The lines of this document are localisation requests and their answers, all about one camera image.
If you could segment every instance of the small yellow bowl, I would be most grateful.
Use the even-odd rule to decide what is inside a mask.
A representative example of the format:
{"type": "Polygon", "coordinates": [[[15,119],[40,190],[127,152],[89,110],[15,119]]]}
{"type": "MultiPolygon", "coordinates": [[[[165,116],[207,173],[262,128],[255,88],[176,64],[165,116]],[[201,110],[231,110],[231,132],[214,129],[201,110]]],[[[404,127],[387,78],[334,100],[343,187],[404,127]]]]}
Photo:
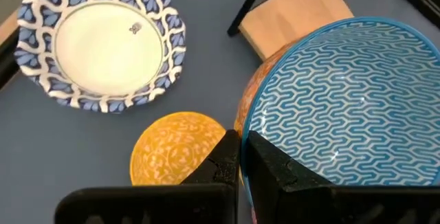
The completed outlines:
{"type": "Polygon", "coordinates": [[[226,130],[211,117],[178,112],[156,120],[140,136],[130,160],[134,186],[175,185],[191,174],[226,130]]]}

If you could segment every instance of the decorative plate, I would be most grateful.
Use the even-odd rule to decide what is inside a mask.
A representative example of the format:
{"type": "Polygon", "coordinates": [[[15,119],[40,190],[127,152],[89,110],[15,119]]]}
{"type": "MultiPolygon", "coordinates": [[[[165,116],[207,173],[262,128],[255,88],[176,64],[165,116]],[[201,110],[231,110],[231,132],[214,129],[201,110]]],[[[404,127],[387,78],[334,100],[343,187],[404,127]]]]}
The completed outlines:
{"type": "Polygon", "coordinates": [[[185,25],[171,0],[23,0],[21,71],[58,103],[121,112],[182,70],[185,25]]]}
{"type": "Polygon", "coordinates": [[[191,174],[220,142],[226,130],[200,113],[167,115],[149,126],[130,161],[134,186],[173,185],[191,174]]]}
{"type": "Polygon", "coordinates": [[[369,17],[327,25],[261,83],[243,144],[257,131],[335,184],[437,184],[439,59],[426,37],[402,23],[369,17]]]}

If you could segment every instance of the blue-gray tabletop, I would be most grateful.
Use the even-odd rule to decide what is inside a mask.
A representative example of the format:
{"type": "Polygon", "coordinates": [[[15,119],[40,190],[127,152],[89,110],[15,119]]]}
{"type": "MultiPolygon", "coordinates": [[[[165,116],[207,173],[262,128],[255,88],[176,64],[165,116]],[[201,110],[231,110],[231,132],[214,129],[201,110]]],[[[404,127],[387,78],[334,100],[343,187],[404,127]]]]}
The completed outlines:
{"type": "MultiPolygon", "coordinates": [[[[440,45],[439,29],[406,0],[345,1],[355,16],[394,18],[440,45]]],[[[19,2],[0,0],[0,20],[19,2]]],[[[187,25],[188,51],[181,78],[154,102],[119,115],[62,107],[21,73],[0,91],[0,223],[51,223],[56,204],[73,190],[129,186],[137,138],[166,114],[197,111],[233,127],[260,63],[241,35],[226,34],[243,0],[173,3],[187,25]]],[[[240,223],[251,223],[249,209],[241,191],[240,223]]]]}

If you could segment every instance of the light wood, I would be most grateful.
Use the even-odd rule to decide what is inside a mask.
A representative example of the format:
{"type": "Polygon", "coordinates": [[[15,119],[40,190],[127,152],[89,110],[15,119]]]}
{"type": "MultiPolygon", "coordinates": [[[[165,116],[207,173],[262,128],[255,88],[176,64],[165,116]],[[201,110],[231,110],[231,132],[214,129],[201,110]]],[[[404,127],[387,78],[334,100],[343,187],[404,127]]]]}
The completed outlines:
{"type": "Polygon", "coordinates": [[[240,30],[267,60],[319,27],[350,17],[344,0],[267,0],[246,14],[240,30]]]}
{"type": "Polygon", "coordinates": [[[18,28],[17,24],[18,10],[15,10],[1,25],[0,25],[0,45],[8,39],[12,33],[18,28]]]}

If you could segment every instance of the blue patterned bowl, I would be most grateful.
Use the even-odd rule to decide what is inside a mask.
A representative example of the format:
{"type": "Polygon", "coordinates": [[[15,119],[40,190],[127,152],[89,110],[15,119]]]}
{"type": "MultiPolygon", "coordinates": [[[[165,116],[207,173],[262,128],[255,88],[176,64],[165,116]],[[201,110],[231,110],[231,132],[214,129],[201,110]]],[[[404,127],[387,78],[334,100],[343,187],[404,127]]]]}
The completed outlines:
{"type": "Polygon", "coordinates": [[[182,71],[186,28],[171,0],[23,0],[14,55],[58,103],[119,113],[182,71]]]}
{"type": "Polygon", "coordinates": [[[368,17],[327,25],[293,46],[261,83],[243,145],[257,131],[335,184],[437,184],[439,58],[402,23],[368,17]]]}

